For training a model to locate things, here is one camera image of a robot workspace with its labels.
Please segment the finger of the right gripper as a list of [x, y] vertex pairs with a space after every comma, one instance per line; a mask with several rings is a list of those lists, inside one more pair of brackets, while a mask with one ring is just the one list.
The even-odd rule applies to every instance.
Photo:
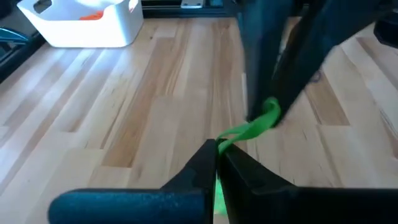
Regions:
[[271, 95], [271, 80], [292, 6], [293, 0], [243, 0], [240, 34], [244, 49], [248, 121], [263, 113], [262, 105]]
[[292, 30], [272, 78], [283, 120], [331, 50], [370, 24], [380, 43], [398, 49], [398, 0], [315, 0]]

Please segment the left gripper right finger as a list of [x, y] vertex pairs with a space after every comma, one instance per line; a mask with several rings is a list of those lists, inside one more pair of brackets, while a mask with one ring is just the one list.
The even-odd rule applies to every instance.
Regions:
[[235, 145], [218, 172], [230, 224], [398, 224], [398, 189], [299, 187]]

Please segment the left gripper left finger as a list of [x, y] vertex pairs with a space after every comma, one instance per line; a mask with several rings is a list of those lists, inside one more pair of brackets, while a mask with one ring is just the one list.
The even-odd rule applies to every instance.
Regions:
[[206, 140], [158, 189], [75, 189], [48, 209], [50, 224], [212, 224], [217, 142]]

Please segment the green rubber band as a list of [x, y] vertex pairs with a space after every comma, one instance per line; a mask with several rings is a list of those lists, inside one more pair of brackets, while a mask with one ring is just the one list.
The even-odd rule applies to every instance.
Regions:
[[[263, 103], [262, 110], [263, 114], [261, 114], [254, 121], [250, 121], [240, 126], [227, 129], [218, 136], [216, 140], [220, 141], [223, 137], [233, 135], [232, 138], [229, 138], [227, 140], [222, 140], [220, 143], [218, 143], [219, 157], [221, 157], [221, 155], [227, 150], [227, 148], [229, 148], [235, 142], [254, 139], [260, 136], [263, 132], [270, 129], [279, 118], [281, 112], [279, 102], [274, 97], [269, 97]], [[227, 209], [219, 177], [219, 172], [217, 171], [216, 173], [217, 175], [215, 179], [215, 196], [214, 196], [215, 202], [214, 202], [213, 213], [215, 215], [226, 215]]]

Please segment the orange rubber band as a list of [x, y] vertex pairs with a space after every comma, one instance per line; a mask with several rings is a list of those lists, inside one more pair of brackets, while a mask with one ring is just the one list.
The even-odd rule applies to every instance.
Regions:
[[81, 21], [98, 20], [98, 19], [101, 19], [103, 17], [103, 13], [104, 13], [104, 11], [96, 11], [94, 14], [90, 14], [90, 15], [87, 15], [87, 16], [80, 17], [79, 20], [81, 20]]

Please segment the white plastic basket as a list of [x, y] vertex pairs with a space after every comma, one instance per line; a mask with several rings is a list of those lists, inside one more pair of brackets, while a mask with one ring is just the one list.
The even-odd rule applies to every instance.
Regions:
[[[41, 13], [34, 9], [38, 1], [22, 0], [17, 7], [53, 47], [125, 47], [144, 22], [141, 0], [51, 0]], [[79, 20], [96, 11], [104, 11], [101, 19]]]

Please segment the silver frame plate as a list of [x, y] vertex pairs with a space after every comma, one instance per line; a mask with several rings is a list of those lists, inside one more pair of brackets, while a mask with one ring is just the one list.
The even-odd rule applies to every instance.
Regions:
[[201, 9], [205, 5], [205, 0], [182, 0], [182, 9]]

